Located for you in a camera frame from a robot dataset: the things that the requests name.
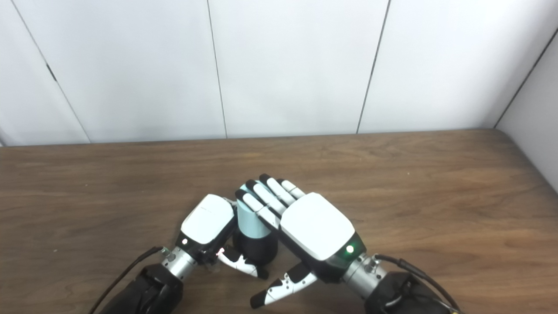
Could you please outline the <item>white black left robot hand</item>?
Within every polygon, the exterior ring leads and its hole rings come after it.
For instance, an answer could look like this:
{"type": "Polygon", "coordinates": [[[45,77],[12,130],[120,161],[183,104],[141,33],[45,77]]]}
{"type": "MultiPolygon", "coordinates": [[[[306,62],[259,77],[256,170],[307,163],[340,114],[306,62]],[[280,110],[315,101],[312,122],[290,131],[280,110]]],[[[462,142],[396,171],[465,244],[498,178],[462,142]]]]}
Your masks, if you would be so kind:
{"type": "Polygon", "coordinates": [[[227,244],[237,227],[236,203],[219,195],[206,195],[181,223],[175,248],[164,262],[165,268],[184,280],[197,266],[222,263],[266,280],[267,270],[227,244]]]}

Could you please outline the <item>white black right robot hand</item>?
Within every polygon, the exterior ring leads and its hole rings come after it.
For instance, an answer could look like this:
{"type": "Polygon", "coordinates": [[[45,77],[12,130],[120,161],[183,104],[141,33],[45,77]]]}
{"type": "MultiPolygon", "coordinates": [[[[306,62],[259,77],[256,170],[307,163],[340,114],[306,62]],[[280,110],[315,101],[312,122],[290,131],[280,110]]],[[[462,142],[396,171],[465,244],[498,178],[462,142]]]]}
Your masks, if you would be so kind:
{"type": "Polygon", "coordinates": [[[299,264],[250,298],[257,309],[307,288],[316,281],[340,284],[366,247],[351,221],[324,196],[304,192],[267,174],[235,191],[241,205],[255,214],[297,258],[299,264]]]}

